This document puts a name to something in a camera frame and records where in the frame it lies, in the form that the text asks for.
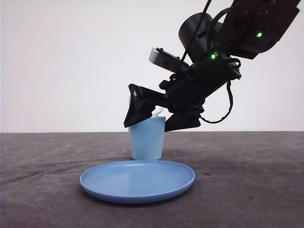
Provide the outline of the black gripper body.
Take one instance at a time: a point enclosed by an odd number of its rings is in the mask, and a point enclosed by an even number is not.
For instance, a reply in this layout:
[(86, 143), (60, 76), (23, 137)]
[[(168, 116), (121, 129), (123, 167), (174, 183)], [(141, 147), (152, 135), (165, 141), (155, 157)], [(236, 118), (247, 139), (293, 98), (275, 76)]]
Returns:
[(169, 81), (159, 84), (168, 95), (168, 110), (182, 113), (202, 105), (206, 97), (225, 83), (241, 78), (239, 68), (239, 60), (203, 60), (171, 75)]

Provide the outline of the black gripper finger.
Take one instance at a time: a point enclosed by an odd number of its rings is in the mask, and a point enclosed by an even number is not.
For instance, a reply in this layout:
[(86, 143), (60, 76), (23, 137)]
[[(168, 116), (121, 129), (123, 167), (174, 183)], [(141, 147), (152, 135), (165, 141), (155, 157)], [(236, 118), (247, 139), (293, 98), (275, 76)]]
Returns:
[(175, 113), (165, 122), (165, 132), (196, 128), (199, 127), (200, 121), (197, 114)]
[(168, 108), (169, 96), (142, 86), (129, 84), (131, 101), (127, 112), (124, 126), (130, 127), (152, 116), (156, 106)]

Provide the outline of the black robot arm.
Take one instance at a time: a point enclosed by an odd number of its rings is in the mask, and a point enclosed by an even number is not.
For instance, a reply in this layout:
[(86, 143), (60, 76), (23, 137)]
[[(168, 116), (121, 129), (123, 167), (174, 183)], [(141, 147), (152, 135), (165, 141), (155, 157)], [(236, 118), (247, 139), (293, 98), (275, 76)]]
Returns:
[(161, 106), (171, 113), (165, 131), (199, 127), (205, 99), (241, 77), (240, 58), (254, 59), (271, 49), (298, 13), (296, 0), (236, 0), (214, 17), (206, 12), (190, 16), (180, 27), (179, 39), (192, 64), (162, 48), (152, 49), (149, 60), (171, 71), (170, 79), (159, 85), (164, 93), (129, 85), (124, 126), (150, 118)]

